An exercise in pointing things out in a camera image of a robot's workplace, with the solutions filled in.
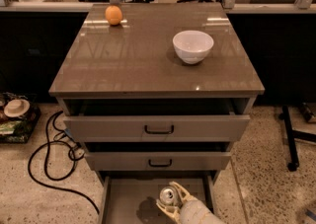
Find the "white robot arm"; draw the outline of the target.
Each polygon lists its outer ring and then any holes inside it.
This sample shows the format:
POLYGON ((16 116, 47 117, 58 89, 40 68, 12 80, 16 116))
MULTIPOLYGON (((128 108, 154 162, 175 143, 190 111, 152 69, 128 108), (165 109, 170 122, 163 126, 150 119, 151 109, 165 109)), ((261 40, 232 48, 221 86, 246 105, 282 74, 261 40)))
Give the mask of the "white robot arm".
POLYGON ((225 224, 177 182, 161 189, 156 205, 175 224, 225 224))

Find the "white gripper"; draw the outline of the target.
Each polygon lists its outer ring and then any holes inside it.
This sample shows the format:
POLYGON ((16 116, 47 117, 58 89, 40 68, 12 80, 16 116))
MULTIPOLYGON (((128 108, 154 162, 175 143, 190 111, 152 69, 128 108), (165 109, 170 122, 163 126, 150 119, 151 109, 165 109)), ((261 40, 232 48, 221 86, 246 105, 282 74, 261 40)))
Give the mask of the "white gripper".
POLYGON ((169 182, 169 185, 177 192, 177 200, 184 203, 181 210, 178 206, 165 205, 160 199, 156 200, 156 205, 175 224, 213 223, 211 211, 201 201, 177 182, 169 182))

